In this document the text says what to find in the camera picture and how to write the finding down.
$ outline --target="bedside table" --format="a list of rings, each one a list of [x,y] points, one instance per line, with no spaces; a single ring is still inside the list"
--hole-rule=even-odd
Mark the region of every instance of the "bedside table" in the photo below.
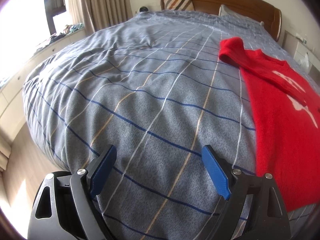
[[[309,76],[317,83],[318,86],[320,86],[320,61],[313,54],[311,49],[309,49],[306,44],[303,44],[302,41],[298,40],[288,31],[285,31],[284,33],[282,48],[286,50],[297,63],[300,63],[300,61],[305,58],[307,53],[309,57],[309,67],[307,69],[303,67],[301,68],[309,74]]]

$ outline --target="bed sheet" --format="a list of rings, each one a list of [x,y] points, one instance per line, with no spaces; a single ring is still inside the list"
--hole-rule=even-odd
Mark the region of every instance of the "bed sheet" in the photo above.
[[[255,127],[238,68],[218,60],[239,36],[318,86],[259,24],[200,12],[140,13],[67,46],[23,87],[33,140],[63,169],[77,171],[105,149],[118,157],[97,209],[117,239],[206,239],[224,200],[200,150],[255,173]],[[248,216],[245,204],[234,237]],[[289,213],[292,233],[313,205]]]

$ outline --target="beige curtain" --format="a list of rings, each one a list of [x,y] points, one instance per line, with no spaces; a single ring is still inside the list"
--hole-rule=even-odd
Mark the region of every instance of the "beige curtain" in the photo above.
[[[72,23],[84,23],[87,35],[132,17],[129,0],[65,0]]]

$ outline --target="red shirt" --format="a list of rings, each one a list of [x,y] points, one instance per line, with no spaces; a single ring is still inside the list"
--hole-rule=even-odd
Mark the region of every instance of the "red shirt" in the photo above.
[[[271,173],[287,211],[320,199],[320,97],[286,61],[238,38],[220,43],[219,59],[240,68],[256,127],[256,173]]]

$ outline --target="pillow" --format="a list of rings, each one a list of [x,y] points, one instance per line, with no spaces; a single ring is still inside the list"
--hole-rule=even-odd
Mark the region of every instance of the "pillow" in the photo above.
[[[251,21],[251,22],[255,22],[261,26],[264,25],[264,22],[257,22],[255,21],[254,19],[251,19],[250,17],[247,17],[247,16],[243,16],[239,13],[236,13],[234,12],[233,10],[229,9],[227,6],[225,6],[224,4],[222,4],[220,6],[220,9],[219,9],[219,16],[224,16],[224,15],[232,15],[236,18],[239,18],[239,19],[245,19],[245,20],[248,20],[248,21]]]
[[[164,0],[167,10],[194,11],[192,0]]]

